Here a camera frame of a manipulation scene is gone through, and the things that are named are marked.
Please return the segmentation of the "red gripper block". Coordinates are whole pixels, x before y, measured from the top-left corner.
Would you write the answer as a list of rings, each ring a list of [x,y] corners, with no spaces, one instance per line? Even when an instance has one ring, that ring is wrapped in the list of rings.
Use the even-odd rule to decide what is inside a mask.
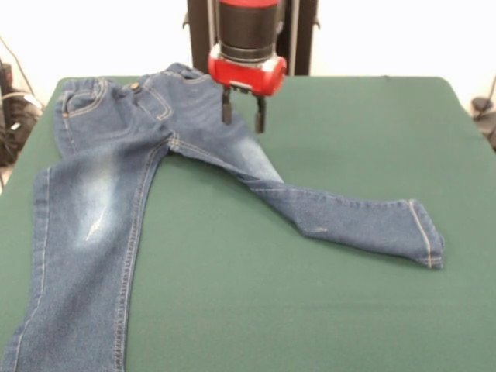
[[[218,43],[214,45],[208,55],[208,72],[216,83],[225,86],[222,88],[222,121],[226,125],[232,123],[231,87],[241,88],[257,95],[255,132],[265,133],[267,113],[265,97],[272,96],[278,91],[286,70],[286,60],[277,54],[261,63],[241,64],[226,59],[221,53],[220,45]]]

